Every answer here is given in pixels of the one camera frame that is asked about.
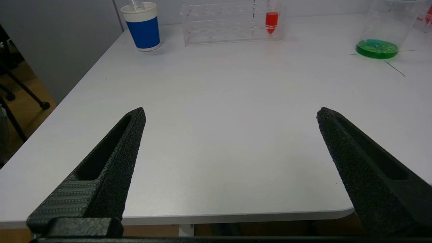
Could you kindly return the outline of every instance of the chair leg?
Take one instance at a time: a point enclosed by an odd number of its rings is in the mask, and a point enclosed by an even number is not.
[[[6,94],[6,99],[9,101],[13,101],[15,99],[15,95],[10,91],[6,86],[0,83],[0,89],[4,90]]]
[[[50,103],[41,101],[26,85],[24,85],[21,80],[19,80],[10,70],[6,67],[6,65],[0,61],[0,68],[3,68],[7,75],[12,78],[23,90],[25,90],[37,103],[39,106],[46,110],[50,108]]]
[[[6,110],[7,117],[9,118],[16,132],[18,133],[19,137],[22,139],[23,142],[27,141],[27,136],[24,134],[24,131],[21,129],[21,126],[16,121],[15,116],[12,114],[12,111],[9,109],[2,96],[0,96],[0,104]]]

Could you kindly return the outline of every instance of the red liquid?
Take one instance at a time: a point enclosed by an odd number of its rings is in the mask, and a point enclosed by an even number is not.
[[[432,15],[432,7],[429,9],[428,15]],[[429,18],[428,15],[426,15],[426,23],[429,24],[429,22],[431,21],[431,18]]]
[[[278,12],[268,12],[266,15],[266,28],[269,34],[273,34],[277,27],[277,20],[279,19]]]

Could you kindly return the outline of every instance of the black chair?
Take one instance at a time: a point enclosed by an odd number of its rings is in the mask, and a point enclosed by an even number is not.
[[[4,57],[0,58],[0,73],[7,74],[13,81],[15,81],[23,90],[25,90],[43,109],[46,110],[50,108],[50,103],[41,101],[26,85],[24,85],[11,71],[10,68],[15,68],[18,66],[16,61],[12,58],[12,55],[9,50],[8,46],[8,40],[9,36],[4,31],[3,27],[0,26],[0,42],[3,43],[4,46]],[[0,89],[4,90],[6,94],[6,99],[9,101],[12,101],[15,99],[15,95],[4,85],[0,84]],[[7,117],[9,118],[10,122],[14,126],[16,132],[18,133],[19,137],[22,139],[23,142],[27,140],[27,136],[24,134],[24,132],[21,129],[21,126],[15,119],[15,116],[12,114],[11,110],[9,109],[8,105],[6,104],[3,97],[0,95],[0,104],[2,107],[6,110]]]

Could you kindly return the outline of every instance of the test tube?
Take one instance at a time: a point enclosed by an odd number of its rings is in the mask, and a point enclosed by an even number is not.
[[[429,11],[426,13],[426,23],[430,27],[432,24],[432,6],[429,8]]]
[[[278,0],[266,0],[267,1],[267,13],[266,13],[266,29],[269,34],[277,28],[277,22],[279,20],[279,11],[277,9]]]

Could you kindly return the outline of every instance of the table leg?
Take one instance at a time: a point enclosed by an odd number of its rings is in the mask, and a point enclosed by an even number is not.
[[[195,225],[194,224],[180,224],[178,229],[179,237],[194,237]]]
[[[240,227],[236,223],[211,224],[210,227],[214,236],[241,236]]]

